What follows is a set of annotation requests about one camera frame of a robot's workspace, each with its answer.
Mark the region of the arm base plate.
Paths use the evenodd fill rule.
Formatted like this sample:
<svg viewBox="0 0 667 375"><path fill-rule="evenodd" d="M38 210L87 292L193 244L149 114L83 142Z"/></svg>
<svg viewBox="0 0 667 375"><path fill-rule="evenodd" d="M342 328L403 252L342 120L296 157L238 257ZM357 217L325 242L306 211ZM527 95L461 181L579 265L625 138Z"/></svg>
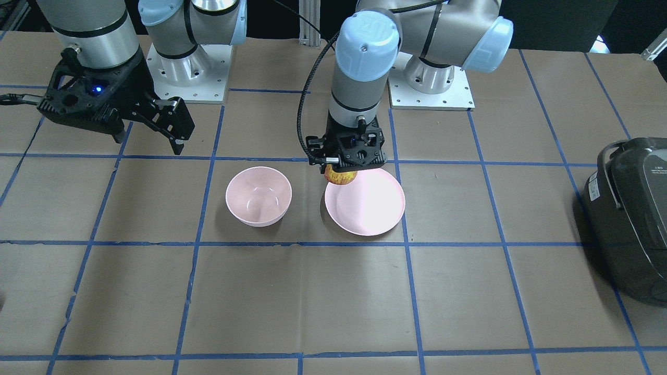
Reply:
<svg viewBox="0 0 667 375"><path fill-rule="evenodd" d="M388 77L393 109L465 111L476 107L464 70L433 67L400 52Z"/></svg>
<svg viewBox="0 0 667 375"><path fill-rule="evenodd" d="M161 99L181 97L188 104L223 104L235 47L198 45L181 59L167 59L154 45L147 55L155 93Z"/></svg>

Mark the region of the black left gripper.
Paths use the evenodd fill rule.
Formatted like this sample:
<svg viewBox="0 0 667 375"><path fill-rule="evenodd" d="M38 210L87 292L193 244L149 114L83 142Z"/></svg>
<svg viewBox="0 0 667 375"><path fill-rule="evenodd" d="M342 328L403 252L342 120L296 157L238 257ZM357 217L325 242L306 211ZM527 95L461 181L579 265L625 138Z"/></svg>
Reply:
<svg viewBox="0 0 667 375"><path fill-rule="evenodd" d="M381 168L387 154L382 149L385 137L377 118L367 122L365 117L358 117L356 121L357 127L351 128L329 117L322 137L305 138L309 164L320 165L320 173L327 166L338 173Z"/></svg>

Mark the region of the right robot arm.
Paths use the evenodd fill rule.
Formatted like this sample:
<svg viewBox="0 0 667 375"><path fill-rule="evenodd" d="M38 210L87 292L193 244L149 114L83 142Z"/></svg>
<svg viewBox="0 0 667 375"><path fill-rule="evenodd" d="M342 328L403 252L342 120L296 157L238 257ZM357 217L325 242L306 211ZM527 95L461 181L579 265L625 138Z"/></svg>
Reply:
<svg viewBox="0 0 667 375"><path fill-rule="evenodd" d="M140 1L145 56L123 1L38 5L64 46L38 111L117 143L126 121L140 122L176 155L195 128L187 103L223 102L232 47L247 35L246 1Z"/></svg>

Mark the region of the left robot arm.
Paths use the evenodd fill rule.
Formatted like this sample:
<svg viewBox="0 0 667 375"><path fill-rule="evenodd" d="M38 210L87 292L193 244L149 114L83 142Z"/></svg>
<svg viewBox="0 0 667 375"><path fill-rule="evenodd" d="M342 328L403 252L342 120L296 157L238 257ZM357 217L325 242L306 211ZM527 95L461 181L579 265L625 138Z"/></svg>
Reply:
<svg viewBox="0 0 667 375"><path fill-rule="evenodd" d="M359 1L319 53L307 91L327 51L335 69L322 137L297 136L321 173L380 168L387 156L377 113L385 92L400 109L472 109L465 72L495 71L507 54L514 24L500 1Z"/></svg>

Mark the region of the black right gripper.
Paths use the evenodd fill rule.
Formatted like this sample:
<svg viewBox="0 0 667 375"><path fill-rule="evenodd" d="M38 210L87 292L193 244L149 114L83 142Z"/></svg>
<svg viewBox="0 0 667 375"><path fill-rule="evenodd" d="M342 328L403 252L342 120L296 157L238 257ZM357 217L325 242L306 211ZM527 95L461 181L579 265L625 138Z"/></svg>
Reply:
<svg viewBox="0 0 667 375"><path fill-rule="evenodd" d="M143 50L123 64L105 69L85 67L75 48L60 52L43 99L36 108L50 121L124 139L125 120L138 121L163 135L176 156L195 129L181 97L157 99Z"/></svg>

